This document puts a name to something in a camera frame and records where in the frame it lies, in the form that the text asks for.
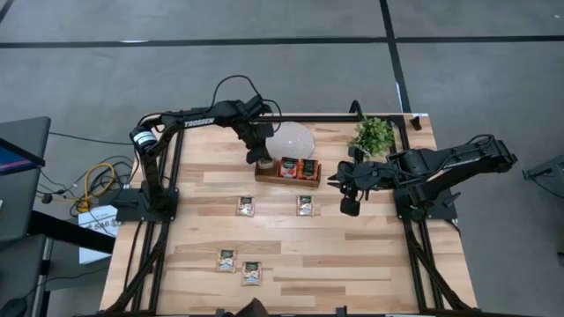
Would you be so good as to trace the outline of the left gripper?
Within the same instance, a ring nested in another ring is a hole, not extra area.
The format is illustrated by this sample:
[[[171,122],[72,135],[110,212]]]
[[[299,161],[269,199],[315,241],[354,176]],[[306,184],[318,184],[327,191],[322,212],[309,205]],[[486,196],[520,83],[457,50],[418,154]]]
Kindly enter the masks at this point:
[[[241,140],[250,150],[246,155],[248,164],[259,162],[260,164],[270,164],[271,156],[269,152],[262,149],[259,158],[258,147],[264,147],[267,138],[274,136],[274,128],[270,123],[245,123],[241,128]]]

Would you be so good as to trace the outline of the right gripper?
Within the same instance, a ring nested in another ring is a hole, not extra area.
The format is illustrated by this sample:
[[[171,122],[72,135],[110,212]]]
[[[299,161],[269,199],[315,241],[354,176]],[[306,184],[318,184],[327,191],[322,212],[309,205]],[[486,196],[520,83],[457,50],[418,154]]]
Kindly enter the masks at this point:
[[[338,163],[338,173],[328,178],[332,187],[338,188],[342,194],[357,195],[375,186],[375,169],[368,163],[354,164],[341,161]]]

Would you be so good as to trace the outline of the red strawberry tea packet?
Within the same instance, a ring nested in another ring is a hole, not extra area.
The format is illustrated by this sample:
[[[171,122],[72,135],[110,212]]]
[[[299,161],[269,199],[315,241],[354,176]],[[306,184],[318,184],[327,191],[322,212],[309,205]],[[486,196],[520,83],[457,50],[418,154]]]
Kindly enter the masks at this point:
[[[280,178],[297,179],[300,161],[296,158],[282,157],[278,162],[278,176]]]

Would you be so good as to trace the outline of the orange peach tea packet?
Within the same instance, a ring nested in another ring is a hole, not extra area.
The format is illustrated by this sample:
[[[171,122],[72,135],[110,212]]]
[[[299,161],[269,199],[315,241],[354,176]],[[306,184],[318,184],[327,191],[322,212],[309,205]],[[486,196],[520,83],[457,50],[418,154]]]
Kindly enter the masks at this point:
[[[298,177],[301,180],[316,180],[319,163],[314,159],[302,159],[299,164]]]

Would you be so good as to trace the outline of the wooden tea box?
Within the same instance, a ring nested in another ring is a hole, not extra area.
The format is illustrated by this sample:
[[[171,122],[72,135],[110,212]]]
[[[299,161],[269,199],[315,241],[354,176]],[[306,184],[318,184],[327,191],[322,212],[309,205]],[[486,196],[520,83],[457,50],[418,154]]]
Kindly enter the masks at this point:
[[[318,169],[318,176],[316,180],[301,180],[299,177],[297,179],[287,179],[287,178],[280,178],[278,176],[278,162],[279,159],[273,159],[275,161],[275,165],[271,169],[264,169],[260,170],[255,167],[255,180],[261,182],[267,182],[272,184],[278,185],[287,185],[287,186],[297,186],[297,187],[305,187],[305,188],[318,188],[321,182],[321,171],[322,165],[319,163]]]

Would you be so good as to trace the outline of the white woven round placemat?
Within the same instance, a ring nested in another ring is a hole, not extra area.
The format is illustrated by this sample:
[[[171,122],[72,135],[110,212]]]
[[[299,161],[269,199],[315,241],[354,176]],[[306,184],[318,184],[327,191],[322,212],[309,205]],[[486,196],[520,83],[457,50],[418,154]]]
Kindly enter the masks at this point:
[[[266,139],[266,148],[273,159],[308,159],[315,149],[315,139],[306,126],[282,122],[274,136]]]

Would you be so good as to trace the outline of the green plant in white pot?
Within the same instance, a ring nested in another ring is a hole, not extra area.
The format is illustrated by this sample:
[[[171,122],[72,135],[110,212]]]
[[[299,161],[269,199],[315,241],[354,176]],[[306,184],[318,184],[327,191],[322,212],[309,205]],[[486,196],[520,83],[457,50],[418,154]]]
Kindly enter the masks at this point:
[[[386,154],[395,144],[393,129],[378,118],[365,117],[356,125],[355,131],[357,136],[350,140],[349,145],[369,158]]]

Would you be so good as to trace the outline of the white cardboard box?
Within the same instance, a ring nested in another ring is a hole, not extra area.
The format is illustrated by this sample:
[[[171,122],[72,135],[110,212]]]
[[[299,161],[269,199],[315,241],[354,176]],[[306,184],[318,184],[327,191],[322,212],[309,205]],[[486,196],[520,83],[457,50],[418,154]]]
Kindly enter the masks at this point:
[[[119,223],[116,221],[117,209],[111,205],[100,206],[78,215],[78,225],[116,238]],[[85,247],[78,249],[78,262],[82,265],[106,259],[110,253],[95,251]]]

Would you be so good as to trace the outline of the dark grey desk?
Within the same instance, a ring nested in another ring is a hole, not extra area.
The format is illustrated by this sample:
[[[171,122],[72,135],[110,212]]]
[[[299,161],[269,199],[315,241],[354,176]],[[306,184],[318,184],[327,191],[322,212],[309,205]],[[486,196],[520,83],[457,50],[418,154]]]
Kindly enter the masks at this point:
[[[0,138],[44,158],[51,119],[47,116],[0,123]],[[17,240],[27,234],[39,169],[0,176],[0,241]]]

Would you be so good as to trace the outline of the laptop with blue screen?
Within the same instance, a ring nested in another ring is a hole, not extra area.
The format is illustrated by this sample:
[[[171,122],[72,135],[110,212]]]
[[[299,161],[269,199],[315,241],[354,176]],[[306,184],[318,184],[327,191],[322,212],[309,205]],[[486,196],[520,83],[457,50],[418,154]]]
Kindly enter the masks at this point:
[[[25,172],[43,166],[43,160],[0,138],[0,175]]]

